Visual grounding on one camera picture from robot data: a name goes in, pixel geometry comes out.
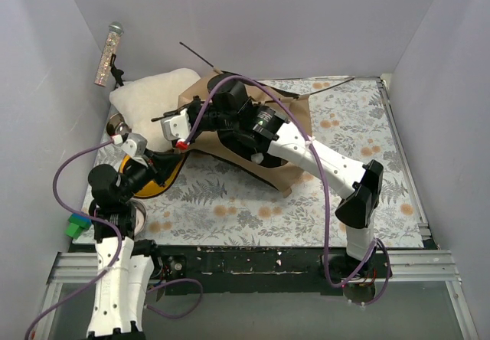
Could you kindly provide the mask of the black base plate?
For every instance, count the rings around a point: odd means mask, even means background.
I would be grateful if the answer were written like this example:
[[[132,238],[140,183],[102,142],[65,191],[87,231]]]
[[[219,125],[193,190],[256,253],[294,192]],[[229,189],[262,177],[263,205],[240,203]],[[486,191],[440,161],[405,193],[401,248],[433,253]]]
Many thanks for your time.
[[[175,283],[164,294],[187,293],[318,293],[342,296],[359,289],[374,296],[375,286],[391,282],[439,281],[451,270],[451,260],[435,250],[380,249],[347,284],[354,268],[342,249],[325,256],[320,248],[158,247],[161,270],[151,283],[188,278],[194,283]]]

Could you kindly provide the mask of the glitter microphone toy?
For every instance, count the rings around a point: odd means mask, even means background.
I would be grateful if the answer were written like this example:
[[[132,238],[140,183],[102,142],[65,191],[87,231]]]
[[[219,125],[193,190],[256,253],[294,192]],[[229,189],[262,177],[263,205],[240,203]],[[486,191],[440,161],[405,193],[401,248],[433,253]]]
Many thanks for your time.
[[[106,37],[106,42],[102,50],[94,80],[94,83],[97,86],[105,87],[108,83],[112,63],[115,60],[116,52],[123,33],[123,26],[118,21],[114,21],[109,25],[109,32]]]

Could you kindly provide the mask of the white fluffy cushion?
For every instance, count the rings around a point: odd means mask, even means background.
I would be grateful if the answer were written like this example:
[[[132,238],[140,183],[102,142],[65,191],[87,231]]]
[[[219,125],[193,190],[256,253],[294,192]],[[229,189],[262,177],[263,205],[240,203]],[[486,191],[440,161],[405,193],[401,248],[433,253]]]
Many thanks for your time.
[[[109,101],[122,114],[129,128],[147,139],[148,149],[167,152],[172,149],[172,144],[163,136],[160,123],[152,120],[176,110],[180,94],[199,79],[195,71],[180,68],[127,82],[110,93]]]

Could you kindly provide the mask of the steel bowl near front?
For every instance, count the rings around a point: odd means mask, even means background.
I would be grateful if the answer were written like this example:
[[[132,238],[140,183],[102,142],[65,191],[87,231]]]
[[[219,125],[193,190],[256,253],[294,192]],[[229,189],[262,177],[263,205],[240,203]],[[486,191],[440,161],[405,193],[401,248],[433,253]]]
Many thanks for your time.
[[[132,199],[130,202],[136,209],[136,225],[134,235],[137,236],[144,230],[147,221],[147,210],[145,205],[138,199]]]

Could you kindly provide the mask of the beige pet tent fabric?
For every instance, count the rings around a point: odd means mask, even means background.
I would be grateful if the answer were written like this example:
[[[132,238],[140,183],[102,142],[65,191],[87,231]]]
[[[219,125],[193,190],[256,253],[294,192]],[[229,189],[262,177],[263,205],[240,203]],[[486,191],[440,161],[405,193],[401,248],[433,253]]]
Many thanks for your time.
[[[214,86],[232,75],[222,73],[203,77],[178,96],[179,108],[189,108],[191,127]],[[261,86],[294,115],[307,134],[312,133],[309,95],[300,96]],[[263,132],[257,134],[252,130],[261,120],[265,121],[263,128],[271,135],[279,130],[281,119],[276,116],[269,119],[273,112],[286,116],[284,110],[260,88],[239,80],[226,82],[210,101],[189,149],[229,162],[287,196],[303,173],[302,169],[285,159],[267,155],[266,141],[272,139],[264,138],[267,135]]]

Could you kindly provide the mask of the steel bowl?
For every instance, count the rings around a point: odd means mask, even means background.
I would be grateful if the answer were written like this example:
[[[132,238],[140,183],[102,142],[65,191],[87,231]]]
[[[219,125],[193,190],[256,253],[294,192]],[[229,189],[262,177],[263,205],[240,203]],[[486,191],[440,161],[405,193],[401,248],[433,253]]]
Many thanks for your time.
[[[147,221],[147,210],[145,205],[138,199],[132,199],[130,202],[136,209],[136,225],[134,235],[137,236],[144,230]]]
[[[128,134],[130,132],[131,129],[121,113],[116,113],[109,117],[109,120],[106,124],[106,134],[108,136],[124,136],[125,134]]]

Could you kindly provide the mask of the steel bowl at back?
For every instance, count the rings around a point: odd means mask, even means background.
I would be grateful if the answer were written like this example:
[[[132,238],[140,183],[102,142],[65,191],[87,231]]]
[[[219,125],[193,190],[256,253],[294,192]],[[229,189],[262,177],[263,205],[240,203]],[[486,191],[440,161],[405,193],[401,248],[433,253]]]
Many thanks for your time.
[[[125,134],[128,134],[130,132],[131,129],[121,113],[116,113],[109,117],[109,120],[106,124],[106,134],[108,136],[124,136]]]

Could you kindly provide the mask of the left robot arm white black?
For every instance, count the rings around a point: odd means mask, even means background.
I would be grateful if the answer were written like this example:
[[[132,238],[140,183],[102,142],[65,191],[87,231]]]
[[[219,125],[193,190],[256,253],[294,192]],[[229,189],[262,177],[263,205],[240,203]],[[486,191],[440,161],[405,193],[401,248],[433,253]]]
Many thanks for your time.
[[[94,167],[88,175],[93,200],[97,269],[93,311],[88,339],[143,339],[142,312],[149,280],[163,268],[152,240],[137,241],[145,208],[133,200],[158,173],[143,158],[127,162],[124,172],[111,165]]]

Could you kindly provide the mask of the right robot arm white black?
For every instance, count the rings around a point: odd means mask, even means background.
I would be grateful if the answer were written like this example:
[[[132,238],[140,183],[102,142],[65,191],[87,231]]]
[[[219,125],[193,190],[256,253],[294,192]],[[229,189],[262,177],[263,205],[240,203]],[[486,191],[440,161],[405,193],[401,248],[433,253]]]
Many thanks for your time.
[[[341,202],[335,211],[346,226],[348,271],[367,275],[374,268],[374,228],[384,167],[350,159],[309,135],[287,105],[268,87],[249,78],[220,74],[207,84],[206,99],[192,101],[157,119],[163,136],[176,149],[199,146],[206,132],[217,134],[231,153],[229,161],[267,181],[279,184],[272,170],[293,165],[333,189]]]

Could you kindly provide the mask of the green blue toy block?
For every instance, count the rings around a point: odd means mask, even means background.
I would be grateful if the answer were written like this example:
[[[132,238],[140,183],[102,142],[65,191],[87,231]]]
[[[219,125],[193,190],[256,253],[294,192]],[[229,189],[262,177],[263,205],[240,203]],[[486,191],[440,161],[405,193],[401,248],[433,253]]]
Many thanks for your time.
[[[91,220],[78,214],[72,214],[68,218],[68,225],[65,234],[72,239],[77,239],[84,231],[91,226]]]

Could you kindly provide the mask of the yellow pet bowl stand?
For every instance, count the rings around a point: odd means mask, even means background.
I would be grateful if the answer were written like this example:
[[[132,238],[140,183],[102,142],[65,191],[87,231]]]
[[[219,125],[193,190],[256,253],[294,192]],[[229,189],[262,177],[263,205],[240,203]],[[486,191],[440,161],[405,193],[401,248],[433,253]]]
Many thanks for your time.
[[[127,177],[129,177],[129,158],[129,156],[125,156],[119,166],[119,172]],[[139,191],[136,191],[134,193],[134,198],[150,199],[158,197],[166,192],[174,184],[187,158],[188,154],[174,154],[168,152],[168,180],[165,185],[158,186],[154,182],[150,182]]]

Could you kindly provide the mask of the floral table mat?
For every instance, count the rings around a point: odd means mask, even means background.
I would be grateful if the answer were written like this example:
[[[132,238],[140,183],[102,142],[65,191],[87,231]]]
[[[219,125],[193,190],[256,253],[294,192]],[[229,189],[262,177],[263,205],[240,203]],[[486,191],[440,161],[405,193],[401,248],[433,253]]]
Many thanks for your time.
[[[379,81],[309,96],[313,136],[336,152],[384,167],[374,235],[391,248],[421,248],[422,218],[406,176]],[[144,200],[137,237],[168,245],[343,247],[346,227],[333,214],[340,198],[302,173],[284,196],[245,171],[198,152],[174,184]]]

